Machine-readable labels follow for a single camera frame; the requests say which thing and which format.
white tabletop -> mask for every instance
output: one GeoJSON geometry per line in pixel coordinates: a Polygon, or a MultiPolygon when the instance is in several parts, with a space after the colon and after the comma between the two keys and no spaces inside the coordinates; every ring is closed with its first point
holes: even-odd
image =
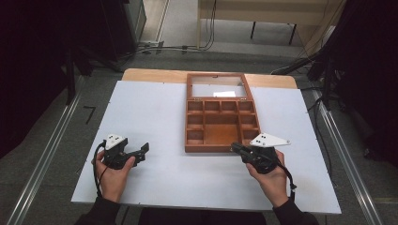
{"type": "MultiPolygon", "coordinates": [[[[302,95],[297,89],[251,88],[262,132],[291,141],[278,149],[292,173],[302,211],[341,214],[302,95]]],[[[125,152],[149,143],[146,160],[129,174],[121,202],[130,205],[271,210],[258,183],[235,154],[184,151],[186,84],[118,82],[71,201],[93,203],[90,163],[96,147],[114,133],[129,138],[125,152]]]]}

table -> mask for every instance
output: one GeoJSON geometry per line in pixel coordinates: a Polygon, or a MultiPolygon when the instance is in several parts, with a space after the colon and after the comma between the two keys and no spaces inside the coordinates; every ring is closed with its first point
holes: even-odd
{"type": "MultiPolygon", "coordinates": [[[[211,19],[214,1],[198,0],[198,48],[201,20],[211,19]]],[[[215,19],[296,24],[304,49],[311,55],[317,51],[329,28],[339,21],[344,5],[345,0],[217,0],[215,19]]]]}
{"type": "MultiPolygon", "coordinates": [[[[233,153],[185,153],[183,118],[187,72],[156,69],[128,69],[125,72],[115,87],[87,156],[73,193],[74,203],[95,201],[90,161],[102,139],[115,133],[129,138],[126,152],[138,150],[146,142],[150,146],[146,161],[129,173],[121,203],[238,211],[271,210],[271,203],[258,183],[249,176],[239,156],[233,153]]],[[[254,74],[246,74],[246,77],[262,131],[292,142],[279,150],[284,152],[285,163],[298,185],[298,207],[313,213],[340,214],[340,206],[294,79],[254,74]],[[283,88],[264,88],[267,85],[283,88]]]]}

hand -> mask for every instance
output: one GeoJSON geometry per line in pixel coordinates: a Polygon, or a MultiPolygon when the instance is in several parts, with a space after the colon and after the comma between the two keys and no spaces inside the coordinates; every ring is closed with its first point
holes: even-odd
{"type": "Polygon", "coordinates": [[[127,176],[134,165],[135,157],[130,157],[121,170],[114,170],[107,168],[106,165],[102,163],[104,155],[104,151],[99,152],[95,162],[97,166],[98,179],[100,179],[100,176],[102,175],[99,183],[102,189],[102,197],[109,201],[119,203],[120,197],[126,187],[127,176]]]}
{"type": "MultiPolygon", "coordinates": [[[[275,150],[279,161],[284,165],[283,153],[275,150]]],[[[286,194],[286,174],[281,167],[276,167],[275,170],[267,174],[258,173],[254,166],[246,163],[249,174],[260,183],[264,194],[271,201],[274,207],[279,207],[287,202],[286,194]]]]}

black sleeve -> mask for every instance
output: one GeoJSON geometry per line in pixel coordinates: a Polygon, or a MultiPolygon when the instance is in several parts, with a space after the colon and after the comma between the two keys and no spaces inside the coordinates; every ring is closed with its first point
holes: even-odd
{"type": "Polygon", "coordinates": [[[97,197],[96,202],[94,203],[90,212],[88,212],[88,214],[81,215],[75,224],[115,224],[119,208],[119,203],[97,197]]]}
{"type": "Polygon", "coordinates": [[[290,199],[273,211],[281,225],[319,225],[314,215],[301,212],[290,199]]]}

wooden tray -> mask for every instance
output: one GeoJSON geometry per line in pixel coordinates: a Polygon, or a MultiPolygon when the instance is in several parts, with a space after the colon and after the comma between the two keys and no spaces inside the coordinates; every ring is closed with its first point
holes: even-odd
{"type": "Polygon", "coordinates": [[[242,73],[189,73],[185,119],[186,152],[230,152],[261,132],[242,73]]]}

